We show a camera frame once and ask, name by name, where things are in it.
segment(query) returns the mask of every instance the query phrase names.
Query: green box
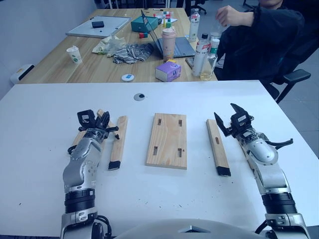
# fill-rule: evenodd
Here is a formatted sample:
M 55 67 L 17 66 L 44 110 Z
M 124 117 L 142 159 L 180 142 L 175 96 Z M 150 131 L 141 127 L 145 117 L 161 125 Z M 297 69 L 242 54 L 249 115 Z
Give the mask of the green box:
M 155 29 L 159 25 L 159 19 L 157 17 L 153 16 L 147 16 L 146 17 L 149 23 L 151 24 L 152 28 Z M 137 32 L 150 32 L 145 24 L 143 23 L 143 18 L 142 16 L 139 16 L 135 20 L 131 21 L 131 28 L 132 31 L 137 31 Z

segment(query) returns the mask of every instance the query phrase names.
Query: chair armrest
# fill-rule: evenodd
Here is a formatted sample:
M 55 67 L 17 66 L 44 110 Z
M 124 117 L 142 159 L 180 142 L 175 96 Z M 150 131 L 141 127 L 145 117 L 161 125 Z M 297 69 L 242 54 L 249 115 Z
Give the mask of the chair armrest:
M 303 69 L 293 71 L 283 76 L 284 82 L 287 84 L 295 84 L 310 78 L 311 74 Z

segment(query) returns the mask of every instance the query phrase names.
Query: cardboard box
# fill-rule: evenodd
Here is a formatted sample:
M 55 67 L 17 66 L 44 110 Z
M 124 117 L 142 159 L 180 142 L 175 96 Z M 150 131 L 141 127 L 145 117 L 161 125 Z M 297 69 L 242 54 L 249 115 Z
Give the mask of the cardboard box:
M 155 77 L 164 82 L 171 82 L 180 77 L 181 65 L 167 61 L 155 68 Z
M 153 29 L 156 29 L 157 26 L 159 25 L 159 19 L 157 17 L 153 16 L 147 16 L 146 17 L 149 23 L 151 24 Z M 137 32 L 147 32 L 149 33 L 150 31 L 146 28 L 142 16 L 139 16 L 135 20 L 131 21 L 131 28 L 132 31 L 137 31 Z

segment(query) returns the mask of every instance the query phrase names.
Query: whiteboard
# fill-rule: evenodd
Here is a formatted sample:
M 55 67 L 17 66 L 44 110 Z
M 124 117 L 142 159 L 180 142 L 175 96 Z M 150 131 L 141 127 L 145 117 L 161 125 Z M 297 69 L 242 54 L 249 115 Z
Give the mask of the whiteboard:
M 130 17 L 117 17 L 117 16 L 95 16 L 85 23 L 77 26 L 66 33 L 68 36 L 87 36 L 87 37 L 99 37 L 105 38 L 107 36 L 114 35 L 123 26 L 129 23 Z M 104 27 L 93 28 L 93 21 L 104 22 Z

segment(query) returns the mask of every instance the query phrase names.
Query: laptop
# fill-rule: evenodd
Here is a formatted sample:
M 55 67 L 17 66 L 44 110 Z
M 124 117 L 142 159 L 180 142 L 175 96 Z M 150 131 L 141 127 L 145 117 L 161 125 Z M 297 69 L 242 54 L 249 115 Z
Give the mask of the laptop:
M 151 24 L 149 23 L 148 19 L 146 18 L 144 12 L 142 12 L 142 18 L 143 22 L 145 24 L 145 27 L 149 30 L 150 35 L 158 48 L 159 52 L 163 56 L 163 39 L 156 36 L 154 29 L 152 28 Z M 186 37 L 177 37 L 175 39 L 175 49 L 174 49 L 174 58 L 180 58 L 180 57 L 189 57 L 189 56 L 195 56 L 195 51 L 189 44 Z

